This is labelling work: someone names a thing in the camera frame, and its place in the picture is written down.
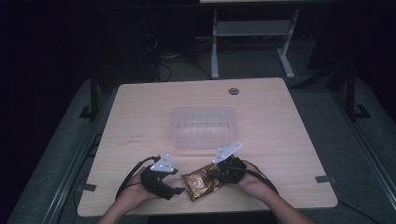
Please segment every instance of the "dark background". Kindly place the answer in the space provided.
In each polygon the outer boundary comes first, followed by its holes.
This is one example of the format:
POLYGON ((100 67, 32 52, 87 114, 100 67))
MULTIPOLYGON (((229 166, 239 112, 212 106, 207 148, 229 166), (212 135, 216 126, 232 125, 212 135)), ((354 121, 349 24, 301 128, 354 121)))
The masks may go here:
MULTIPOLYGON (((101 1, 84 4, 97 7, 101 1)), ((211 33, 210 10, 167 10, 149 17, 156 21, 148 21, 149 12, 104 13, 77 8, 73 1, 0 3, 2 223, 73 96, 91 74, 98 76, 104 91, 121 83, 149 82, 155 78, 150 64, 158 59, 141 48, 148 44, 145 35, 156 32, 167 46, 193 58, 194 37, 211 33)), ((223 13, 230 18, 242 14, 223 13)), ((304 40, 312 35, 318 39, 312 68, 326 68, 344 55, 352 55, 358 76, 396 119, 395 22, 396 7, 391 1, 304 7, 294 38, 304 40)))

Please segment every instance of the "white marker tag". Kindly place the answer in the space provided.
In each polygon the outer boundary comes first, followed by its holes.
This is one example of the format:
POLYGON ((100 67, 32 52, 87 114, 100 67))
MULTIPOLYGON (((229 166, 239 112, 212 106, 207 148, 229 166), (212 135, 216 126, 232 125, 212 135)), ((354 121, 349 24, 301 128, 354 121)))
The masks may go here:
POLYGON ((172 167, 172 162, 171 162, 171 158, 169 157, 169 154, 166 154, 165 157, 163 157, 159 161, 155 162, 150 167, 150 170, 172 173, 174 171, 174 168, 172 167))
POLYGON ((230 145, 227 147, 219 147, 218 154, 216 155, 215 159, 213 160, 213 163, 218 163, 221 161, 225 161, 227 158, 229 158, 233 153, 235 153, 236 150, 238 150, 242 146, 241 143, 238 143, 236 145, 230 145))

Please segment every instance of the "clear plastic box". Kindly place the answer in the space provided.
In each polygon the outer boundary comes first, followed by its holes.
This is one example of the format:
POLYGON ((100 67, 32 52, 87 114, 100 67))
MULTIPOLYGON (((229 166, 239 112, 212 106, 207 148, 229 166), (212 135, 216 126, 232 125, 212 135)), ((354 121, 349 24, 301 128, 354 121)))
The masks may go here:
POLYGON ((187 105, 172 110, 170 136, 175 148, 212 149, 233 143, 235 110, 228 105, 187 105))

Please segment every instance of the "table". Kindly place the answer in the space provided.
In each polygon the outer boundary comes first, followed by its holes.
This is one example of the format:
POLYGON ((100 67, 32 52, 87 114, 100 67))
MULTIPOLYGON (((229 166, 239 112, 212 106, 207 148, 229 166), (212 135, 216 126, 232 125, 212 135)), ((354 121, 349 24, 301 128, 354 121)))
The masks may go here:
MULTIPOLYGON (((143 159, 169 153, 179 170, 163 181, 182 187, 182 174, 209 164, 215 149, 176 149, 169 137, 172 108, 181 105, 231 105, 237 123, 236 140, 243 144, 235 156, 251 161, 296 208, 337 205, 329 182, 290 93, 281 78, 253 78, 127 84, 120 86, 92 165, 78 213, 101 216, 114 202, 120 183, 143 159), (239 93, 231 95, 230 88, 239 93)), ((187 192, 170 201, 157 199, 132 211, 134 215, 258 211, 268 208, 240 189, 222 189, 191 202, 187 192)))

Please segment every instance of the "shiny wrapper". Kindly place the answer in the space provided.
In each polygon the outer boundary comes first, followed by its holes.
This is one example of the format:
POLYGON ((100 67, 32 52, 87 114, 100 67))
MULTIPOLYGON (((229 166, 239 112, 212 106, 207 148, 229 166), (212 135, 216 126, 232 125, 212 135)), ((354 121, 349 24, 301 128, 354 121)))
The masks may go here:
POLYGON ((190 174, 181 176, 192 202, 223 187, 223 184, 220 184, 217 179, 212 180, 207 176, 207 171, 216 168, 216 164, 209 164, 190 174))

